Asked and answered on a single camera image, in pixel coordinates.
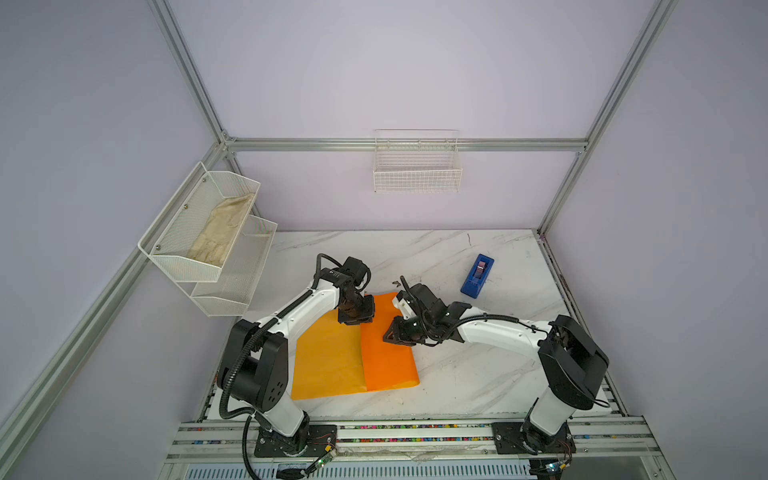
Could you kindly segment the orange wrapping paper sheet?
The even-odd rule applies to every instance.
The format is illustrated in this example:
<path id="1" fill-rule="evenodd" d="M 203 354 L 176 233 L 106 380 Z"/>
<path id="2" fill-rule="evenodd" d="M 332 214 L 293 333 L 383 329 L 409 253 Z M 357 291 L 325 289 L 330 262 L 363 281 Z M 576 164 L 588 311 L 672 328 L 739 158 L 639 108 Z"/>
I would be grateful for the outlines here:
<path id="1" fill-rule="evenodd" d="M 347 326 L 338 313 L 318 319 L 298 339 L 291 397 L 295 400 L 416 387 L 420 378 L 412 349 L 383 341 L 400 311 L 396 295 L 376 295 L 372 322 Z"/>

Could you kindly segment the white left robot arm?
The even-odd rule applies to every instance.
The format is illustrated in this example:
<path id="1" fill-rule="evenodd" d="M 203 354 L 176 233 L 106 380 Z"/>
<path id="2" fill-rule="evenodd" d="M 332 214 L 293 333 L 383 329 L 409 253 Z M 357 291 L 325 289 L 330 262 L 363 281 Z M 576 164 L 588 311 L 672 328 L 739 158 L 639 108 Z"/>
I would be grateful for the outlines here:
<path id="1" fill-rule="evenodd" d="M 237 322 L 217 373 L 219 417 L 256 416 L 260 424 L 278 434 L 295 436 L 305 422 L 305 413 L 287 392 L 289 353 L 309 327 L 332 311 L 341 323 L 369 323 L 375 314 L 374 297 L 355 286 L 339 287 L 322 280 L 271 316 Z"/>

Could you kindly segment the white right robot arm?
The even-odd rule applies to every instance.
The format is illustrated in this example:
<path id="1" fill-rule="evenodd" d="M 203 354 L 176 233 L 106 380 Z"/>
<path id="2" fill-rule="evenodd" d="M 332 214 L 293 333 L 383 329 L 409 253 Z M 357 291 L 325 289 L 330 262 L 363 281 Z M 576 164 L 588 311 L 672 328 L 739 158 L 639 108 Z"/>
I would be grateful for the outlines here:
<path id="1" fill-rule="evenodd" d="M 401 308 L 375 338 L 407 351 L 447 348 L 427 365 L 431 414 L 522 414 L 525 436 L 545 439 L 576 413 L 611 410 L 601 392 L 608 356 L 568 315 L 522 320 L 467 303 L 436 312 Z"/>

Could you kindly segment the blue tape dispenser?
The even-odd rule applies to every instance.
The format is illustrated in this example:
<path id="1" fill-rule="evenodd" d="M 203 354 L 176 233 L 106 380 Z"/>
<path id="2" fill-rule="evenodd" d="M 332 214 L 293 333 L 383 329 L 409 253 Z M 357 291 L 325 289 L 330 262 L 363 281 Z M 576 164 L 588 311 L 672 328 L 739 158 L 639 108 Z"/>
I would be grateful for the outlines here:
<path id="1" fill-rule="evenodd" d="M 483 254 L 479 254 L 470 269 L 460 292 L 473 299 L 477 299 L 490 274 L 495 260 Z"/>

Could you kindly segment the pink tape roll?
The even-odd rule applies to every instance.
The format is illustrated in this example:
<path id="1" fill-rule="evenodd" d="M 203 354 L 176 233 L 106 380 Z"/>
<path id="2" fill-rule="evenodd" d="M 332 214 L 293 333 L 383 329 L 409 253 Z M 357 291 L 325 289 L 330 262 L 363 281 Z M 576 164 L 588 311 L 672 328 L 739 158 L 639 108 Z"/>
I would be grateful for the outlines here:
<path id="1" fill-rule="evenodd" d="M 474 276 L 476 278 L 481 278 L 484 275 L 485 267 L 486 267 L 486 263 L 484 261 L 479 261 L 476 266 Z"/>

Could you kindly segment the white mesh lower shelf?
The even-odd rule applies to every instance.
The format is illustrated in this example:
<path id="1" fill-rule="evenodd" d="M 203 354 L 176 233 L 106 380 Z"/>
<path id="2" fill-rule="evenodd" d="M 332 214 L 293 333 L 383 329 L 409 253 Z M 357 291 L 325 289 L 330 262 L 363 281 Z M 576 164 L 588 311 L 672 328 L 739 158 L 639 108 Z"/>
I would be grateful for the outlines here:
<path id="1" fill-rule="evenodd" d="M 219 280 L 198 283 L 191 300 L 208 317 L 240 317 L 253 299 L 277 231 L 277 224 L 249 215 L 238 234 Z"/>

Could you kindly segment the white mesh shelf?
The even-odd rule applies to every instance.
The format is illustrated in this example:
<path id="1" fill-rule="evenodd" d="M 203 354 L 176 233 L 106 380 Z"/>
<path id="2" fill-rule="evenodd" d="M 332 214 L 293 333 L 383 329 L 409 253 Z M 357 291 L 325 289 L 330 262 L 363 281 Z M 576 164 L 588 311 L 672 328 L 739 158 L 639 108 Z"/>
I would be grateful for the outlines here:
<path id="1" fill-rule="evenodd" d="M 211 171 L 203 165 L 198 165 L 188 179 L 192 182 L 189 187 L 178 190 L 180 205 L 158 216 L 139 241 L 138 248 L 174 282 L 214 283 L 219 280 L 224 265 L 216 267 L 192 260 L 188 251 L 211 211 L 226 198 L 255 194 L 249 215 L 260 183 L 229 171 Z"/>
<path id="2" fill-rule="evenodd" d="M 191 300 L 208 317 L 240 317 L 253 299 L 277 231 L 277 224 L 249 215 L 238 234 L 219 280 L 198 283 Z"/>

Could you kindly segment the beige cloth in shelf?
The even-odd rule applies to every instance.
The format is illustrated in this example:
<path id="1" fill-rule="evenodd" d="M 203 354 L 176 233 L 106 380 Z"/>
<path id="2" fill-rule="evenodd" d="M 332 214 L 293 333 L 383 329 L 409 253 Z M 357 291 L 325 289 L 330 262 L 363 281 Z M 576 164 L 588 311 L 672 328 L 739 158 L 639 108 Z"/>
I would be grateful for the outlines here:
<path id="1" fill-rule="evenodd" d="M 206 224 L 188 251 L 188 257 L 222 267 L 244 222 L 255 194 L 226 198 L 210 213 Z"/>

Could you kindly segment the white mesh upper shelf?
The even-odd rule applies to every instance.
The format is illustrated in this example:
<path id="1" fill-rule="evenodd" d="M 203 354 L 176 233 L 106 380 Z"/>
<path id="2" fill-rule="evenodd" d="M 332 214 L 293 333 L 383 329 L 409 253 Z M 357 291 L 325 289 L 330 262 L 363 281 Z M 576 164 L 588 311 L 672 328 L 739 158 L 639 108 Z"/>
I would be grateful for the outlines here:
<path id="1" fill-rule="evenodd" d="M 214 283 L 219 280 L 224 265 L 216 267 L 192 260 L 188 251 L 211 211 L 226 198 L 255 194 L 249 215 L 260 183 L 229 171 L 211 171 L 203 165 L 198 165 L 188 179 L 192 182 L 189 187 L 178 190 L 180 205 L 158 216 L 139 241 L 138 248 L 174 282 Z"/>

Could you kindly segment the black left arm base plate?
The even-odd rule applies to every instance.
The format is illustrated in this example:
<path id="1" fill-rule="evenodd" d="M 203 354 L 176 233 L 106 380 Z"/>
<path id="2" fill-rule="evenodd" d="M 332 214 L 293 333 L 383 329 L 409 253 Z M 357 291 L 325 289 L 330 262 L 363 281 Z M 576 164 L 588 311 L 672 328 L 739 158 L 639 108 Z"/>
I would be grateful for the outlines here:
<path id="1" fill-rule="evenodd" d="M 252 453 L 256 458 L 315 458 L 336 444 L 337 435 L 338 427 L 333 424 L 310 423 L 291 437 L 260 427 Z"/>

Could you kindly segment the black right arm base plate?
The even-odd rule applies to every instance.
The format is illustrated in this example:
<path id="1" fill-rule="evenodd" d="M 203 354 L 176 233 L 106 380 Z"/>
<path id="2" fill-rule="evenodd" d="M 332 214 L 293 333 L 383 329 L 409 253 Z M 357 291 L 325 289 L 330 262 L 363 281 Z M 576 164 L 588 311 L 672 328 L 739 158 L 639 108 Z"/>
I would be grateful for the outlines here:
<path id="1" fill-rule="evenodd" d="M 539 430 L 528 421 L 494 422 L 491 430 L 498 454 L 565 454 L 576 450 L 566 423 L 553 435 Z"/>

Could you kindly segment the aluminium front rail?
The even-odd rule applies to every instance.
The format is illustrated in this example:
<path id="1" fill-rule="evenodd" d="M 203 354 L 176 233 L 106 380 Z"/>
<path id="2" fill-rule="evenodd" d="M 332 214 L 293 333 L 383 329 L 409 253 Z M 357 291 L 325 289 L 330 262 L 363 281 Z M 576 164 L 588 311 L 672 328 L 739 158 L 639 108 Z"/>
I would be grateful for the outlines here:
<path id="1" fill-rule="evenodd" d="M 241 459 L 242 421 L 184 423 L 167 463 L 234 462 Z M 565 434 L 576 458 L 659 456 L 661 448 L 641 417 L 581 417 Z M 343 460 L 428 461 L 494 457 L 522 446 L 520 427 L 499 419 L 349 421 L 337 424 L 331 440 Z"/>

